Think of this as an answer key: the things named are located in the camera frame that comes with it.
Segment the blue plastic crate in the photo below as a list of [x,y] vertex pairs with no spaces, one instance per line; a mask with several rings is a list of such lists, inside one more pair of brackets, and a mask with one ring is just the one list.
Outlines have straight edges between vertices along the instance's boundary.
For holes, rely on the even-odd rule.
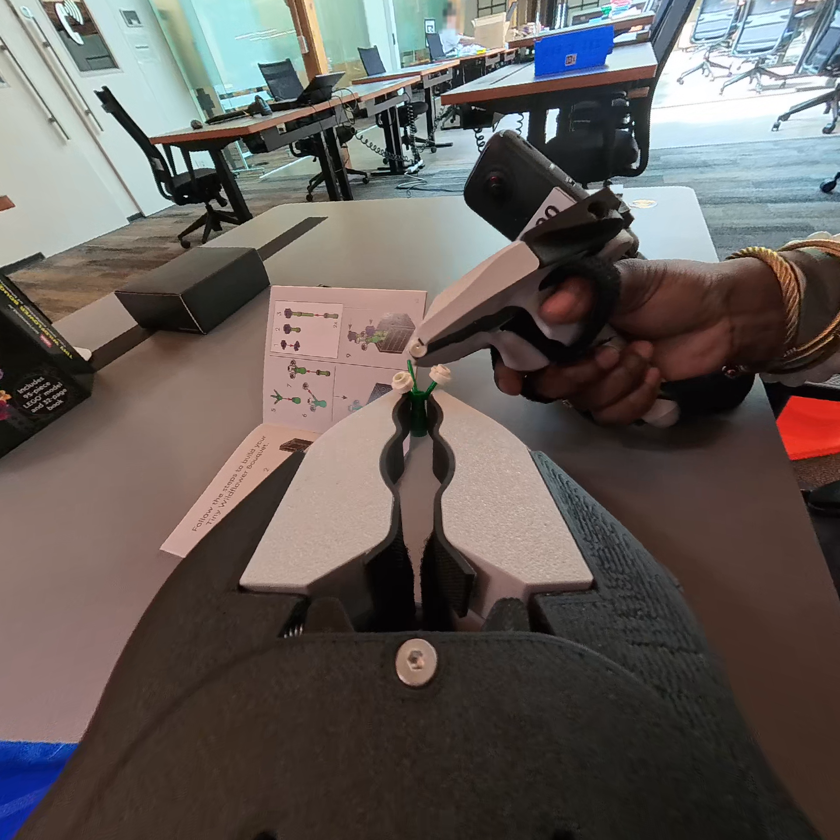
[[536,40],[533,72],[536,78],[552,77],[606,65],[613,52],[614,26],[565,29]]

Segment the matte black box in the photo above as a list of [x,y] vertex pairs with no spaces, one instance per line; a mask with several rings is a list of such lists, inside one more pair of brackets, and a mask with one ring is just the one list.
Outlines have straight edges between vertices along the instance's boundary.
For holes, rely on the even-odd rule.
[[208,334],[270,285],[254,248],[201,246],[115,291],[144,329]]

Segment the grey desk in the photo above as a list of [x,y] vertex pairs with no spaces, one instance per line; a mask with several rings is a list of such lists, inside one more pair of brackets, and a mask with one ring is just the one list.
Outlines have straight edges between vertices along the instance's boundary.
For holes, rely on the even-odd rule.
[[455,365],[584,559],[638,567],[634,617],[597,569],[537,632],[283,637],[311,598],[239,578],[307,451],[159,550],[258,423],[268,307],[147,339],[2,459],[2,740],[82,741],[27,837],[770,837],[745,741],[838,838],[838,599],[760,385],[619,434]]

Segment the person's right hand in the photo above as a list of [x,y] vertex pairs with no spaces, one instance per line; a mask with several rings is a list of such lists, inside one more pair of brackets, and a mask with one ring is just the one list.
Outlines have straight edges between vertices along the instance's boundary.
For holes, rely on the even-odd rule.
[[760,259],[708,264],[626,259],[612,327],[626,345],[603,346],[577,364],[522,374],[494,355],[497,388],[537,402],[566,400],[601,425],[626,426],[655,404],[662,382],[757,366],[781,355],[786,309]]

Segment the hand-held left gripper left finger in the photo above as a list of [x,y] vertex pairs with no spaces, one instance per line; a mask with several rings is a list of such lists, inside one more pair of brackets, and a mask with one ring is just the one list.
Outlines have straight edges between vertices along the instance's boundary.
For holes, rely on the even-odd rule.
[[251,592],[331,596],[349,612],[412,612],[396,482],[411,403],[391,391],[307,450],[240,578]]

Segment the white instruction booklet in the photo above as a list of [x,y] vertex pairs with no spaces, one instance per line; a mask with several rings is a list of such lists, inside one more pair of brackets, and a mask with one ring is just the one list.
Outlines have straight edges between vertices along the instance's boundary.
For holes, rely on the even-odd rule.
[[185,558],[291,455],[388,393],[426,307],[425,290],[272,286],[261,424],[161,550]]

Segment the wooden table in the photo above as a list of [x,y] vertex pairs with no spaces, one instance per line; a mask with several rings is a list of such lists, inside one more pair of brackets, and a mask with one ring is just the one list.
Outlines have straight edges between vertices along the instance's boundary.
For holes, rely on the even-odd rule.
[[545,145],[547,114],[595,91],[626,89],[637,81],[652,81],[658,63],[650,43],[620,46],[603,66],[551,76],[535,75],[534,63],[517,64],[441,95],[445,106],[472,106],[499,114],[528,114],[528,142]]
[[214,125],[202,123],[197,129],[179,129],[151,137],[150,141],[164,147],[173,146],[183,152],[209,153],[237,224],[252,218],[223,156],[223,149],[237,140],[263,142],[268,151],[274,151],[301,140],[314,138],[330,200],[351,201],[353,194],[336,134],[337,126],[344,120],[345,108],[360,103],[365,105],[371,116],[389,112],[406,99],[405,96],[399,97],[397,92],[410,88],[420,80],[421,77],[414,74],[394,80],[367,83],[314,106],[245,117]]

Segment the green toy stem brick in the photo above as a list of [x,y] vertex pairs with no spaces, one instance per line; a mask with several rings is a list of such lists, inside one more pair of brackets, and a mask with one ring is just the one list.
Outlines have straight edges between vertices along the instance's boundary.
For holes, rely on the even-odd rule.
[[414,379],[414,388],[408,393],[411,405],[411,435],[421,438],[427,435],[428,430],[427,400],[437,386],[432,382],[426,390],[422,390],[417,384],[417,373],[413,362],[408,360],[406,365],[407,371]]

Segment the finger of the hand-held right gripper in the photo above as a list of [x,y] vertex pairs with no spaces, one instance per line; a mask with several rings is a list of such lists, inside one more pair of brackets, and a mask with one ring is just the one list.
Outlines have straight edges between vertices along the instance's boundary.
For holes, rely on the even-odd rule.
[[[469,312],[476,312],[481,317],[512,307],[525,310],[528,320],[531,320],[545,298],[539,284],[548,273],[548,267],[541,266],[530,247],[516,241],[442,291],[423,320],[437,312],[456,320]],[[417,338],[417,328],[408,347]]]
[[504,308],[477,316],[475,311],[453,320],[440,311],[430,314],[417,328],[417,364],[432,368],[449,365],[480,350],[491,348],[515,371],[536,371],[549,363],[547,351],[539,350],[537,340],[526,339],[503,329],[518,314],[517,307]]

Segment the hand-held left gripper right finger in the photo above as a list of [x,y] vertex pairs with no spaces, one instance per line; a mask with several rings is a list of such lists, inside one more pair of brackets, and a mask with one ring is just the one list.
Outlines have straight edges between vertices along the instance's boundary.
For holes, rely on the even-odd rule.
[[427,402],[433,442],[433,587],[455,614],[500,599],[583,592],[594,583],[534,453],[444,391]]

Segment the black glossy cardboard box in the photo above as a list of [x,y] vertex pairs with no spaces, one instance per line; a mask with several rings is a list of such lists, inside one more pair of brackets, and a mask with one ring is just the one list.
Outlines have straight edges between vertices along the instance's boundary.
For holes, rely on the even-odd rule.
[[1,275],[1,456],[87,400],[95,371]]

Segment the black office chair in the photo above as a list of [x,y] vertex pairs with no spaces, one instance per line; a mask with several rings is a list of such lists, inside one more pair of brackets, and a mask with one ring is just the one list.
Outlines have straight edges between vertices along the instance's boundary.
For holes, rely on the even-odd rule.
[[150,165],[158,192],[163,198],[179,207],[204,205],[204,215],[200,216],[177,236],[179,244],[184,249],[191,247],[191,242],[187,238],[200,227],[203,227],[201,244],[204,245],[212,232],[223,230],[223,224],[239,225],[243,223],[243,219],[235,213],[224,210],[224,207],[228,205],[228,200],[223,193],[225,188],[222,177],[217,170],[196,169],[193,166],[190,153],[182,150],[186,171],[177,172],[172,159],[172,152],[170,150],[161,152],[151,142],[108,87],[96,90],[95,94],[103,110],[111,114],[139,146]]
[[[286,112],[304,107],[314,108],[316,105],[327,102],[331,99],[336,84],[343,76],[342,71],[339,73],[316,75],[306,87],[303,87],[298,73],[292,65],[291,59],[268,63],[259,62],[257,67],[272,97],[272,103],[269,105],[269,108],[273,112]],[[326,111],[318,112],[310,118],[288,122],[286,123],[285,130],[297,130],[306,124],[307,121],[312,122],[318,118],[319,114],[323,116],[325,113]],[[345,171],[349,175],[361,176],[363,185],[369,184],[371,179],[369,172],[356,170],[350,165],[350,152],[347,144],[354,136],[351,128],[346,125],[341,125],[332,129],[332,131],[335,134],[335,139],[339,146]],[[293,143],[290,147],[290,152],[292,156],[297,158],[307,155],[318,158],[318,152],[322,149],[323,146],[320,141],[310,138]],[[324,180],[325,175],[323,173],[319,173],[310,179],[305,195],[307,202],[312,202],[315,188],[322,184]]]
[[557,133],[542,152],[565,174],[588,186],[644,172],[654,93],[694,4],[660,4],[650,38],[657,61],[651,80],[594,88],[560,106]]

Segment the blue plastic bin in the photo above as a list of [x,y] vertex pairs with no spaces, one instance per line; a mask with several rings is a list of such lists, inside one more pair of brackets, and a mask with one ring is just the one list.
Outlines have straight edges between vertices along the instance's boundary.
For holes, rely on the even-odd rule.
[[1,741],[1,838],[11,839],[67,765],[77,743]]

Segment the person's right forearm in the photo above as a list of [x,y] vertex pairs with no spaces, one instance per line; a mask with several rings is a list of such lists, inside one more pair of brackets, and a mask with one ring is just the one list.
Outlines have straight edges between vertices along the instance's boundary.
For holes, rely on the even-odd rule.
[[[838,257],[817,248],[800,248],[786,259],[792,263],[801,289],[801,315],[795,347],[821,334],[839,310]],[[806,382],[826,382],[839,374],[838,341],[817,355],[807,367],[793,373],[769,375],[767,382],[798,386]]]

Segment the orange traffic cone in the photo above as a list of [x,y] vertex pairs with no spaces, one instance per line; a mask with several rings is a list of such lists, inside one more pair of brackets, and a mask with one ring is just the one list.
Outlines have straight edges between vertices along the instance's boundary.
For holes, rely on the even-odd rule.
[[839,453],[839,402],[792,396],[776,423],[790,460]]

